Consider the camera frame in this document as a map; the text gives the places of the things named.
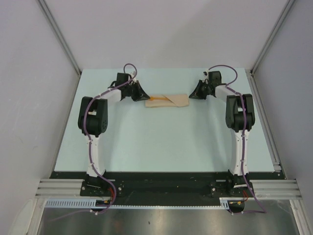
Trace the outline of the beige cloth napkin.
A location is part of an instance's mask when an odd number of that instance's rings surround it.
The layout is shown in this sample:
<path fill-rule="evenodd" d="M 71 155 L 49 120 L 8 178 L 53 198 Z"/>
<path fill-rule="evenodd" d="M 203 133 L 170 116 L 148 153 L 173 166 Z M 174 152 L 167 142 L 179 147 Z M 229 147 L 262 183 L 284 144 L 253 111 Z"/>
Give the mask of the beige cloth napkin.
<path fill-rule="evenodd" d="M 154 97 L 166 97 L 169 100 L 146 100 L 145 107 L 158 108 L 158 107 L 187 107 L 189 106 L 189 98 L 187 94 L 159 94 L 153 95 Z"/>

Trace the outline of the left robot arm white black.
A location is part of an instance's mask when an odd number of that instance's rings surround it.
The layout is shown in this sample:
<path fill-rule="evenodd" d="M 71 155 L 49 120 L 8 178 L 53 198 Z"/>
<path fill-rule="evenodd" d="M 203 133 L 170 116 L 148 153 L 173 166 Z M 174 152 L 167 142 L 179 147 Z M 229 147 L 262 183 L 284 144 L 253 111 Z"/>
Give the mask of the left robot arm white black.
<path fill-rule="evenodd" d="M 100 137 L 109 124 L 108 107 L 130 97 L 134 102 L 148 100 L 150 97 L 136 79 L 137 72 L 119 72 L 116 80 L 106 91 L 96 97 L 85 96 L 81 100 L 78 128 L 86 137 L 89 165 L 85 182 L 96 195 L 104 195 L 110 183 L 104 180 L 106 169 L 100 164 Z"/>

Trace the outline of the orange wooden spoon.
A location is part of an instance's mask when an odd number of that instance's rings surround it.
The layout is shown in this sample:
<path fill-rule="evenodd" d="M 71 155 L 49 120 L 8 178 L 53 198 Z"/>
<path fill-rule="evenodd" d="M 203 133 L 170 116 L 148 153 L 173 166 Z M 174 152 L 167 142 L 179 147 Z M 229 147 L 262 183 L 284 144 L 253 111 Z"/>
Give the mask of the orange wooden spoon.
<path fill-rule="evenodd" d="M 169 100 L 169 99 L 166 98 L 166 97 L 154 97 L 154 96 L 151 96 L 150 97 L 150 101 L 154 101 L 154 100 Z"/>

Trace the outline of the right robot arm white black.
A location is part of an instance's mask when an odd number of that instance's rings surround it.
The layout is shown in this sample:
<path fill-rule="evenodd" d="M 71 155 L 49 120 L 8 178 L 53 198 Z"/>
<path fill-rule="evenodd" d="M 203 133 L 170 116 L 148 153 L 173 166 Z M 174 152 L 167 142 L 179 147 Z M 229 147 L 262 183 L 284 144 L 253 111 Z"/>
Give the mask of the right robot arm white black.
<path fill-rule="evenodd" d="M 225 123 L 232 140 L 232 155 L 225 190 L 230 196 L 238 196 L 243 190 L 252 192 L 247 168 L 247 144 L 255 124 L 253 97 L 241 94 L 222 82 L 219 71 L 205 71 L 191 99 L 205 100 L 209 95 L 225 102 Z"/>

